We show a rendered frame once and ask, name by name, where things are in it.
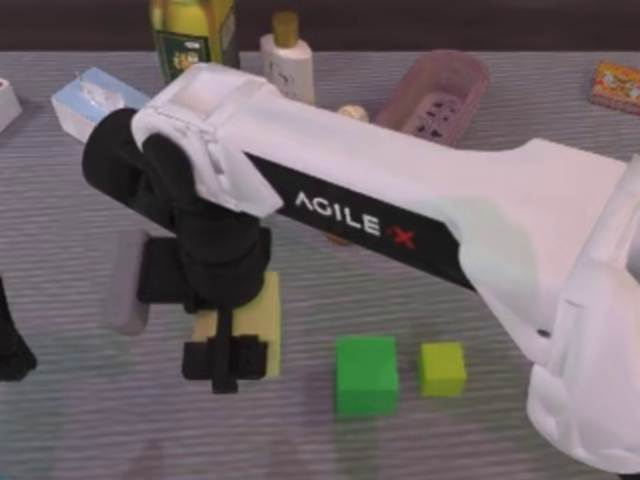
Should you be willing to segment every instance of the dark background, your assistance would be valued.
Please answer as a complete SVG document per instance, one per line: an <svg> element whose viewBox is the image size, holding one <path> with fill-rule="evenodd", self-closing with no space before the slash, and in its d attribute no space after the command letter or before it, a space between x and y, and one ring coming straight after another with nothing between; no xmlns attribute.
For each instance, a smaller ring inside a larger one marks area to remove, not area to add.
<svg viewBox="0 0 640 480"><path fill-rule="evenodd" d="M0 50L151 50L148 0L0 0ZM640 50L639 0L237 0L242 50L293 7L315 50Z"/></svg>

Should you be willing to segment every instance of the white robot link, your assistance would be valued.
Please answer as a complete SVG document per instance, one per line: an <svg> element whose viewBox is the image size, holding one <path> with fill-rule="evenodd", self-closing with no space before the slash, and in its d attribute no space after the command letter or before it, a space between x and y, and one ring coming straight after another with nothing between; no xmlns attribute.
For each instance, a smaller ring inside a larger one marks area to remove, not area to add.
<svg viewBox="0 0 640 480"><path fill-rule="evenodd" d="M180 146L205 200L279 212L475 290L533 362L538 432L597 469L640 472L640 158L544 140L449 149L204 64L131 130L141 149L154 134Z"/></svg>

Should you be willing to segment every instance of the table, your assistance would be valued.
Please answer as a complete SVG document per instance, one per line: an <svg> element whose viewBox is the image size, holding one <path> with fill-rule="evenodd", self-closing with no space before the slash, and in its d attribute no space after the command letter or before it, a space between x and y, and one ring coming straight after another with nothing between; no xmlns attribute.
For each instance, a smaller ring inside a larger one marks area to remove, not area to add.
<svg viewBox="0 0 640 480"><path fill-rule="evenodd" d="M416 53L319 53L318 100L370 112ZM601 58L634 54L482 53L492 85L461 148L504 149L543 137L628 160L638 120L589 105ZM258 70L256 54L243 57ZM98 318L118 232L149 226L88 187L82 146L61 132L49 97L97 66L154 94L152 53L0 53L0 77L25 113L0 136L0 271L40 366L0 385L0 474L15 480L604 480L542 440L526 418L530 366L472 293L287 219L274 230L283 289L283 375L212 397L180 375L191 321L157 307L125 339ZM399 342L396 416L336 422L333 343L341 334ZM466 346L459 399L418 395L424 341Z"/></svg>

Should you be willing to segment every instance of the green block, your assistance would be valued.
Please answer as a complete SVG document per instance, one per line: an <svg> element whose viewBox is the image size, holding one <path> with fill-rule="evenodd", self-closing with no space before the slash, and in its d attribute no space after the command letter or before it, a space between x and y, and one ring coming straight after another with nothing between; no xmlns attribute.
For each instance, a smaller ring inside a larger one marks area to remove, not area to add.
<svg viewBox="0 0 640 480"><path fill-rule="evenodd" d="M335 406L338 415L395 413L400 393L395 338L338 338L335 381Z"/></svg>
<svg viewBox="0 0 640 480"><path fill-rule="evenodd" d="M418 369L424 396L457 397L464 391L467 370L460 343L422 344Z"/></svg>

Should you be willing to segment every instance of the pink plastic tray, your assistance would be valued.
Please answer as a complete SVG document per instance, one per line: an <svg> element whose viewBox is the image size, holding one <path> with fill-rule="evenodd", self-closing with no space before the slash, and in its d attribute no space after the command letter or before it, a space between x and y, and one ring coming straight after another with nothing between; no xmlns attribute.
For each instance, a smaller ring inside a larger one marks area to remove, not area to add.
<svg viewBox="0 0 640 480"><path fill-rule="evenodd" d="M429 52L402 78L375 123L453 146L488 85L489 70L480 60L454 50Z"/></svg>

